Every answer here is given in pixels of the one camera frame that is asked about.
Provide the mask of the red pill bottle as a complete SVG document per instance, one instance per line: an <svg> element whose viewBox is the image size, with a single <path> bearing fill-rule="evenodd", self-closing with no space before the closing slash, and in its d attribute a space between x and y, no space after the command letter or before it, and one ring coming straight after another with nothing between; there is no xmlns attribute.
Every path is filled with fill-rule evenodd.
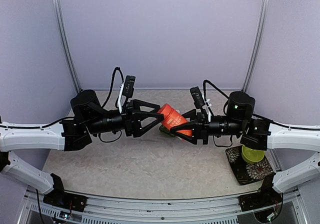
<svg viewBox="0 0 320 224"><path fill-rule="evenodd" d="M164 104L157 113L164 116L164 120L161 122L161 125L166 127L168 130L170 130L172 127L188 122L187 119L185 119L179 112L177 112L167 103Z"/></svg>

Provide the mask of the green weekly pill organizer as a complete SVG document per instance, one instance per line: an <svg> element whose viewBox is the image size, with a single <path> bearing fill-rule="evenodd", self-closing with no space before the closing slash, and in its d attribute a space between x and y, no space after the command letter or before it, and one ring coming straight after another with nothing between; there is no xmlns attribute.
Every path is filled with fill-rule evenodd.
<svg viewBox="0 0 320 224"><path fill-rule="evenodd" d="M163 125L161 125L160 127L159 127L159 131L161 132L161 133L163 133L163 134L165 134L165 135L168 135L168 136L170 136L170 137L175 137L175 135L174 134L172 134L171 132L170 132L170 130L169 129L167 129L165 126L163 126Z"/></svg>

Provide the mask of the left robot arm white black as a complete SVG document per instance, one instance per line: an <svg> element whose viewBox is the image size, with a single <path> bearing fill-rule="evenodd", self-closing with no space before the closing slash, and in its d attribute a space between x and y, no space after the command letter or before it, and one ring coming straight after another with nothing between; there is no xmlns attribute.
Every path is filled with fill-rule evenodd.
<svg viewBox="0 0 320 224"><path fill-rule="evenodd" d="M23 161L14 151L48 149L79 151L92 143L92 136L124 131L128 137L141 137L164 120L157 104L133 99L117 109L102 107L94 90L84 90L71 101L74 116L50 124L32 126L2 122L0 124L0 172L49 195L63 207L70 202L59 176L43 172Z"/></svg>

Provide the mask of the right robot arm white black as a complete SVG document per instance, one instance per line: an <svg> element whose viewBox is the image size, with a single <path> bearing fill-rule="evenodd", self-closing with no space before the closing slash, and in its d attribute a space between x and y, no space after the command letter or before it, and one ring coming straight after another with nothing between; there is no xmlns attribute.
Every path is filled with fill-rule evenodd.
<svg viewBox="0 0 320 224"><path fill-rule="evenodd" d="M240 143L252 150L267 151L293 149L313 151L307 160L284 171L264 178L262 190L256 194L256 202L266 206L276 193L306 183L320 175L320 129L316 126L289 125L254 114L255 99L241 91L233 91L226 98L224 115L208 117L203 109L205 99L192 89L196 109L187 114L189 122L174 126L170 132L192 144L199 140L208 143L210 136L236 136Z"/></svg>

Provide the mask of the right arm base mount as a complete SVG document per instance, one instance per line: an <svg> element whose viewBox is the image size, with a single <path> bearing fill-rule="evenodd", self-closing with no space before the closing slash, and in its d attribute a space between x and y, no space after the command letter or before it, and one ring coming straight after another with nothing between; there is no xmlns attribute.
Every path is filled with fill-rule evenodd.
<svg viewBox="0 0 320 224"><path fill-rule="evenodd" d="M283 199L280 193L251 193L238 197L242 212L260 209L280 203Z"/></svg>

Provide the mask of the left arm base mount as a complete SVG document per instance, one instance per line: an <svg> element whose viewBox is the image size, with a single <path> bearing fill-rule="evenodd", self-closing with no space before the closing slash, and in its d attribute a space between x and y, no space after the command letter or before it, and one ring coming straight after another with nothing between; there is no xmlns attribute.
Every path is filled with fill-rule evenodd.
<svg viewBox="0 0 320 224"><path fill-rule="evenodd" d="M68 209L70 211L83 212L87 203L84 195L53 190L43 197L43 202L55 207Z"/></svg>

